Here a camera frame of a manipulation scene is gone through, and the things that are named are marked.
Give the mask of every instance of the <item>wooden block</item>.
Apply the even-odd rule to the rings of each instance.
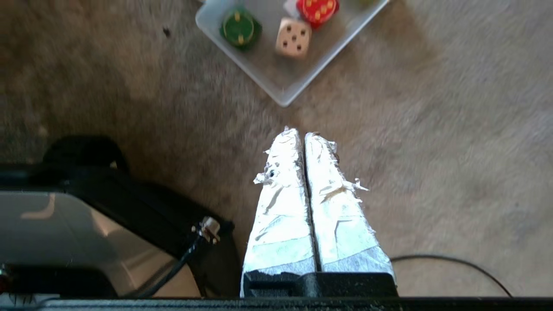
[[[311,27],[300,20],[283,18],[276,39],[276,51],[279,54],[304,58],[311,41]]]

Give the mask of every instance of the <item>green die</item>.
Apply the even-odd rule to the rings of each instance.
[[[261,31],[261,24],[243,8],[230,11],[221,25],[221,35],[241,50],[251,48],[261,35]]]

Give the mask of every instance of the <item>white tray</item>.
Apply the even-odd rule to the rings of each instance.
[[[389,0],[342,0],[340,11],[313,32],[307,57],[295,60],[275,53],[275,42],[286,0],[207,0],[196,14],[196,24],[221,50],[261,86],[280,106],[288,107]],[[219,33],[225,15],[244,7],[263,26],[249,51],[228,44]]]

